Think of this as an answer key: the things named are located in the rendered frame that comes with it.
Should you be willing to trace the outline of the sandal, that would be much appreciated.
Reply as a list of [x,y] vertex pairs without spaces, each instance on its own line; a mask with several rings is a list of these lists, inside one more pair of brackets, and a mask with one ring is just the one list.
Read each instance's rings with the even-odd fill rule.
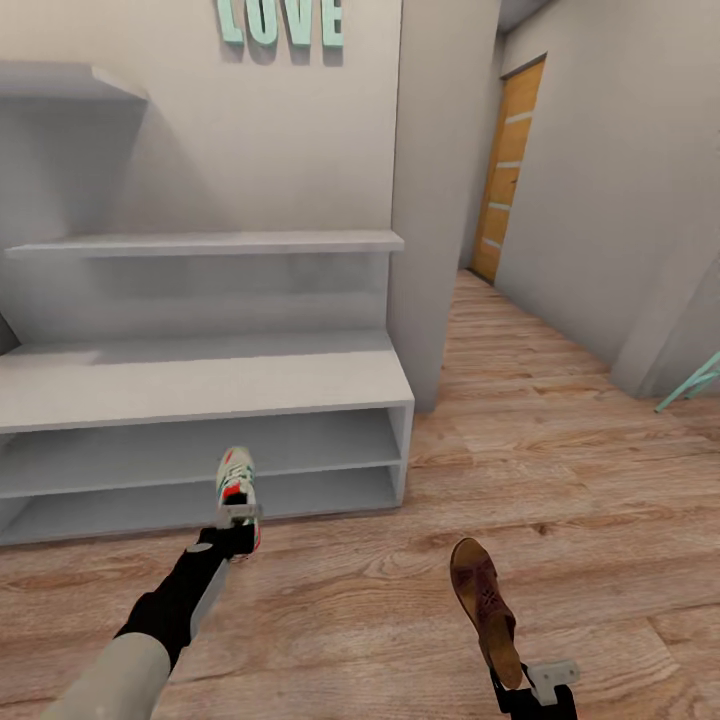
[[488,551],[473,538],[462,539],[451,553],[453,589],[479,634],[479,645],[489,668],[507,689],[523,680],[521,660],[514,646],[516,619],[500,594]]

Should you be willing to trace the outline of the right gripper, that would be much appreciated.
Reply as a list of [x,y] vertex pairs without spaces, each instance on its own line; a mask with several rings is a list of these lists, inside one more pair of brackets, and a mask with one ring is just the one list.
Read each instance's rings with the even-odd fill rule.
[[[521,663],[523,674],[527,675],[529,666]],[[490,670],[502,713],[510,713],[511,720],[578,720],[573,694],[568,685],[557,685],[554,690],[557,696],[556,705],[542,706],[539,700],[528,689],[507,689],[497,677],[494,669]]]

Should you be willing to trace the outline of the gym shoe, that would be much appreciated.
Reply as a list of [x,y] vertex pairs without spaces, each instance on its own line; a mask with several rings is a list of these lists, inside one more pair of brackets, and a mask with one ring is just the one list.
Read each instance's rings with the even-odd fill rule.
[[[233,447],[221,461],[217,475],[218,506],[255,504],[255,468],[246,447]],[[234,520],[236,526],[255,525],[254,549],[260,546],[258,518]]]

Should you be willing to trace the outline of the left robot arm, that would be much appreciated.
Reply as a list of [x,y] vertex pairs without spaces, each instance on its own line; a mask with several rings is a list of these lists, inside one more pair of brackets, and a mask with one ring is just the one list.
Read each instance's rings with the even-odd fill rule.
[[229,561],[254,552],[260,504],[220,506],[174,572],[133,605],[127,624],[37,720],[148,720],[179,660],[227,580]]

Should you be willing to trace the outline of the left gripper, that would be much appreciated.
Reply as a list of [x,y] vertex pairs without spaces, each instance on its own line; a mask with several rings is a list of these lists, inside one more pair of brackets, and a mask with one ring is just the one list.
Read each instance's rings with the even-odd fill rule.
[[208,540],[224,540],[226,538],[226,542],[232,544],[231,559],[254,552],[254,535],[255,525],[239,525],[233,527],[233,529],[223,530],[206,527],[199,531],[199,538],[208,538]]

